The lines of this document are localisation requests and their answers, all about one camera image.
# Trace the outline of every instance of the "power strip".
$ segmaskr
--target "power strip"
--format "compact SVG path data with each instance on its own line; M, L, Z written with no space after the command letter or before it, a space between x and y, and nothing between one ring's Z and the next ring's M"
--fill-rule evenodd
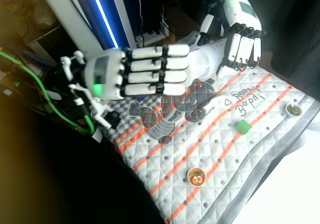
M169 37L169 26L166 24L166 22L162 19L162 21L160 22L160 28L162 30L162 32L160 31L160 34L156 34L155 32L153 32L151 35L148 33L144 33L143 37L144 37L144 46L148 46L154 42L157 42L159 40L165 39L167 37ZM143 39L141 37L141 35L136 36L135 40L138 42L139 46L142 47L143 46Z

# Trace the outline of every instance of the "green cable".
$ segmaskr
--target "green cable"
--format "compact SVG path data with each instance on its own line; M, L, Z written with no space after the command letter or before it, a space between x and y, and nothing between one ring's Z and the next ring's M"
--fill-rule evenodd
M85 129L85 128L82 128L82 127L79 126L79 124L77 124L77 123L69 120L68 118L66 118L64 115L62 115L62 114L60 113L60 111L59 111L59 110L54 106L54 104L51 102L51 99L50 99L50 97L49 97L49 95L48 95L48 93L47 93L47 91L46 91L46 89L45 89L42 81L39 79L39 77L38 77L37 75L35 75L35 73L34 73L33 71L31 71L30 69L28 69L27 67L25 67L19 60L16 60L15 58L11 57L10 55L5 54L5 53L2 52L2 51L0 51L0 55L3 56L3 57L5 57L5 58L7 58L8 60L10 60L10 61L18 64L21 69L25 70L28 74L30 74L30 75L34 78L34 80L35 80L35 81L37 82L37 84L40 86L40 88L41 88L41 90L42 90L42 92L43 92L43 95L45 96L45 99L47 100L48 104L50 105L50 107L53 109L53 111L54 111L62 120L66 121L66 122L69 123L70 125L76 127L78 130L80 130L80 131L82 131L82 132L84 132L84 133L86 133L86 134L92 135L92 134L94 133L95 127L94 127L93 122L92 122L92 120L90 119L89 116L84 115L83 117L84 117L86 123L88 124L90 130L87 130L87 129Z

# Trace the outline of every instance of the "white quilted blanket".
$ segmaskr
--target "white quilted blanket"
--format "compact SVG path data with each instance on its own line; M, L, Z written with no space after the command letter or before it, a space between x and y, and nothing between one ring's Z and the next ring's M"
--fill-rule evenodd
M302 117L285 115L299 103ZM121 114L104 130L152 196L166 222L231 223L270 162L303 132L319 103L257 67L215 82L194 81L182 97L110 101ZM252 125L246 134L235 126ZM202 187L187 180L205 171Z

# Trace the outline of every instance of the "white sheet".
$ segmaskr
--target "white sheet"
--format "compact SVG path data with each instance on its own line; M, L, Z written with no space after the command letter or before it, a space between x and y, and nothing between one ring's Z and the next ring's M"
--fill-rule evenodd
M319 223L320 113L233 224Z

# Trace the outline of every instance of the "white cable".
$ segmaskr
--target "white cable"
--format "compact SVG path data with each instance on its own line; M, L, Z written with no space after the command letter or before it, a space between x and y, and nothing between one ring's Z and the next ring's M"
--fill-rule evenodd
M141 15L141 0L139 0L139 6L140 6L140 18L141 18L141 26L140 28L142 29L142 26L144 25L144 22L143 22L143 18L142 18L142 15Z

